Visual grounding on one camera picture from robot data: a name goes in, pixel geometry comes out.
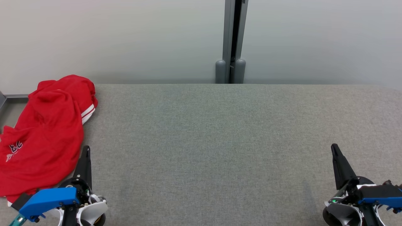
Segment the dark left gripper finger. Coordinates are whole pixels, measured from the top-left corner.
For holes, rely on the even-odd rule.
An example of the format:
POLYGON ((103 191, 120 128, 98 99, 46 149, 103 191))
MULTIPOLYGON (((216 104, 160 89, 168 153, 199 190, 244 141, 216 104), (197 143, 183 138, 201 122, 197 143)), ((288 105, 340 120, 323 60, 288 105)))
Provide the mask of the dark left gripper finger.
POLYGON ((85 145, 78 160, 73 177, 83 180, 92 189, 92 167, 90 158, 90 147, 85 145))

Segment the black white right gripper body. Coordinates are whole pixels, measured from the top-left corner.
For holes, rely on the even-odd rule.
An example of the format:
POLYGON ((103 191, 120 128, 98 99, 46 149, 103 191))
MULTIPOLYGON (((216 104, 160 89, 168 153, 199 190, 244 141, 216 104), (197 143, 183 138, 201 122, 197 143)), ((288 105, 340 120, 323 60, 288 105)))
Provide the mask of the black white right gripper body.
POLYGON ((335 177, 337 193, 325 202, 323 219, 329 226, 385 226, 378 214, 382 206, 375 203, 359 202, 356 193, 365 186, 375 186, 363 176, 350 179, 335 177))

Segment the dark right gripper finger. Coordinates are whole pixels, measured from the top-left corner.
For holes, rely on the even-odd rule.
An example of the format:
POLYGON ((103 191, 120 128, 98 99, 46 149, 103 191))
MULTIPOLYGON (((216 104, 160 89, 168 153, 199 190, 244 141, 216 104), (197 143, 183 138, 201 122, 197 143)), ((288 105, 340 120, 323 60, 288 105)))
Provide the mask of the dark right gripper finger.
POLYGON ((331 152, 333 155, 333 169, 336 189, 340 190, 346 186, 347 191, 356 190, 359 184, 359 179, 350 166, 348 160, 341 152, 338 144, 331 145, 331 152))

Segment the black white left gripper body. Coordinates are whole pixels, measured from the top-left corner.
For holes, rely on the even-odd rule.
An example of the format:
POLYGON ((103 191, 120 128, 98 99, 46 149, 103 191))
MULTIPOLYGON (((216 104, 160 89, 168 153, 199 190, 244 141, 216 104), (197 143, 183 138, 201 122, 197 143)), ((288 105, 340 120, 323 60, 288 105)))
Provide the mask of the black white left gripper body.
POLYGON ((58 208, 59 226, 103 226, 106 222, 107 201, 92 191, 92 179, 72 177, 59 188, 75 188, 76 200, 58 208))

